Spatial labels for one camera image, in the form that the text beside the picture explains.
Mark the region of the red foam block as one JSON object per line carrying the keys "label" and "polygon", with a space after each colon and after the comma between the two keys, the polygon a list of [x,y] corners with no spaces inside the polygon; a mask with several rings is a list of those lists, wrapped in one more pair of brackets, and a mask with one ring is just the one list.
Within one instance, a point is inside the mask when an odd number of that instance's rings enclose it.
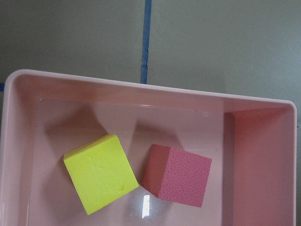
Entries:
{"label": "red foam block", "polygon": [[202,207],[212,159],[152,144],[141,185],[156,198]]}

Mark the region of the yellow foam block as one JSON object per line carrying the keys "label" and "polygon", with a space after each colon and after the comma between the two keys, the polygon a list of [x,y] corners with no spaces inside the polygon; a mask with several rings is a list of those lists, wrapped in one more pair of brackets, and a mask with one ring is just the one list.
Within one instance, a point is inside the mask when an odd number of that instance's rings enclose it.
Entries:
{"label": "yellow foam block", "polygon": [[120,140],[114,134],[65,153],[63,161],[87,215],[139,186]]}

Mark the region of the pink plastic bin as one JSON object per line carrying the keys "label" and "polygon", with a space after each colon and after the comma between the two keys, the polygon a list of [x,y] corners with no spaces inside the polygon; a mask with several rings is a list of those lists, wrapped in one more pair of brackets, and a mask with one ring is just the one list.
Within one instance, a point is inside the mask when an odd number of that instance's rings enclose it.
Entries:
{"label": "pink plastic bin", "polygon": [[[119,137],[138,180],[152,144],[211,158],[202,207],[159,200],[138,187],[87,215],[63,155],[107,133]],[[290,101],[18,70],[4,87],[0,223],[294,226],[296,154]]]}

